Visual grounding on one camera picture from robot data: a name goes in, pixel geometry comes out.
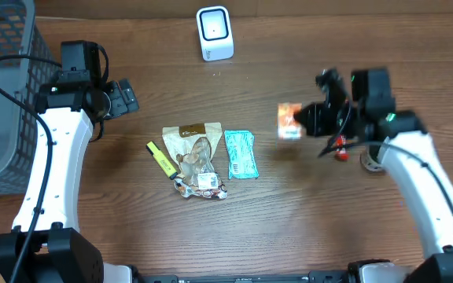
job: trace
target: yellow marker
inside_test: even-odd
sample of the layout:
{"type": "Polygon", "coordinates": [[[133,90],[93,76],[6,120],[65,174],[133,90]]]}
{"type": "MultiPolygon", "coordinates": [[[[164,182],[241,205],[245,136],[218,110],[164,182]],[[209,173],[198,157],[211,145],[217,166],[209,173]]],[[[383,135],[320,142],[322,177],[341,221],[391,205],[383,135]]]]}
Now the yellow marker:
{"type": "Polygon", "coordinates": [[[153,155],[155,161],[160,165],[162,170],[164,170],[165,174],[171,179],[174,180],[178,175],[178,172],[172,167],[171,162],[165,157],[165,155],[160,151],[157,145],[150,141],[148,145],[146,145],[146,149],[148,149],[149,153],[153,155]]]}

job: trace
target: gray plastic basket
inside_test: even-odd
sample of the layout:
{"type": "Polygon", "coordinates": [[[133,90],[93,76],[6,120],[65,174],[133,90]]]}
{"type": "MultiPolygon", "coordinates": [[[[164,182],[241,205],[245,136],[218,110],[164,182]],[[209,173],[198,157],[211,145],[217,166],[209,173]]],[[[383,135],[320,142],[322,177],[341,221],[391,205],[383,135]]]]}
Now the gray plastic basket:
{"type": "MultiPolygon", "coordinates": [[[[0,56],[28,54],[52,59],[35,27],[32,0],[0,0],[0,56]]],[[[0,86],[33,105],[39,86],[57,67],[24,60],[0,62],[0,86]]],[[[36,121],[0,94],[0,194],[24,193],[36,149],[36,121]]]]}

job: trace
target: orange package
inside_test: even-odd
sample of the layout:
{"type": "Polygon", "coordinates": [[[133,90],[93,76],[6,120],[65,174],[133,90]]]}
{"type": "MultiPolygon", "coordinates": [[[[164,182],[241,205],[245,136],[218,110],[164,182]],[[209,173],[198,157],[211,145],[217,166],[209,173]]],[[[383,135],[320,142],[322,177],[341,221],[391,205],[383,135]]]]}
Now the orange package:
{"type": "Polygon", "coordinates": [[[302,126],[295,121],[293,114],[301,111],[301,103],[281,103],[277,110],[277,132],[279,139],[296,140],[302,137],[302,126]]]}

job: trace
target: wooden tabletop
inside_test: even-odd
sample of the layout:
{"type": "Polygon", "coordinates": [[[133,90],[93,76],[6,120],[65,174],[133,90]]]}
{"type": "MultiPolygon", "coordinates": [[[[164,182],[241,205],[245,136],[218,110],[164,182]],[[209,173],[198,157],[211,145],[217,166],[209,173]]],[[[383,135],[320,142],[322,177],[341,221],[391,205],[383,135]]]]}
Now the wooden tabletop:
{"type": "MultiPolygon", "coordinates": [[[[453,181],[453,14],[234,18],[235,55],[212,63],[202,61],[195,19],[38,26],[56,57],[62,41],[102,44],[111,78],[128,78],[141,106],[108,122],[83,163],[81,232],[106,262],[134,264],[143,274],[228,275],[306,273],[371,258],[422,261],[392,179],[366,173],[361,149],[339,163],[316,158],[326,139],[277,142],[276,108],[322,101],[314,77],[324,68],[348,78],[353,68],[387,66],[399,109],[422,117],[453,181]],[[164,149],[162,127],[203,122],[256,137],[256,180],[227,180],[219,143],[213,165],[226,200],[182,198],[145,150],[149,141],[164,149]]],[[[0,233],[21,201],[0,197],[0,233]]]]}

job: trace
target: light blue package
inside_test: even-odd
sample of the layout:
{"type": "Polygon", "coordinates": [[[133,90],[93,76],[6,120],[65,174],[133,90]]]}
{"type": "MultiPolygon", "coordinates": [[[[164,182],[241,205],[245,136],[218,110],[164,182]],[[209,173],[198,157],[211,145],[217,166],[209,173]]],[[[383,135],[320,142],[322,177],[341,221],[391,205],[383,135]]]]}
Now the light blue package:
{"type": "Polygon", "coordinates": [[[255,136],[248,130],[225,130],[225,143],[230,164],[228,178],[258,178],[253,147],[255,136]]]}

